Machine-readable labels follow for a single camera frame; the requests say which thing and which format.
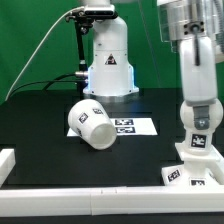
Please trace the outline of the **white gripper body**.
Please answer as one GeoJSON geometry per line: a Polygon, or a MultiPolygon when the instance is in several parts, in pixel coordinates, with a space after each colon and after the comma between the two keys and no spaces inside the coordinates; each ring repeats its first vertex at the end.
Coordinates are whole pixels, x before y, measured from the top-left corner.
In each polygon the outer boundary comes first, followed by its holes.
{"type": "Polygon", "coordinates": [[[192,36],[179,48],[184,101],[188,106],[207,106],[217,99],[215,54],[209,37],[192,36]]]}

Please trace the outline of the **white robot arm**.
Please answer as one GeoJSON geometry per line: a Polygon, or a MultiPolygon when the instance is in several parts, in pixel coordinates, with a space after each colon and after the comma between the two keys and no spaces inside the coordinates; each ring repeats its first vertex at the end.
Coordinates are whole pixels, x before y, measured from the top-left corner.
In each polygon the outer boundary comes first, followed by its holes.
{"type": "MultiPolygon", "coordinates": [[[[90,86],[100,96],[101,82],[110,79],[106,66],[128,65],[127,27],[115,15],[118,0],[83,0],[84,15],[93,21],[95,70],[90,86]]],[[[187,126],[207,130],[220,118],[216,113],[216,55],[223,53],[224,12],[222,0],[157,0],[160,34],[164,42],[175,43],[180,55],[184,103],[191,112],[187,126]]]]}

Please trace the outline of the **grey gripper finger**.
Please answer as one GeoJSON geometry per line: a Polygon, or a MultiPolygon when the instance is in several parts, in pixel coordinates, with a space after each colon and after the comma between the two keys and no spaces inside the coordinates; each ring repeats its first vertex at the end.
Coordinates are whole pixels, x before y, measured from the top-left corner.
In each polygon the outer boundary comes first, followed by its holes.
{"type": "Polygon", "coordinates": [[[197,130],[207,130],[210,127],[208,106],[196,106],[193,108],[194,126],[197,130]]]}

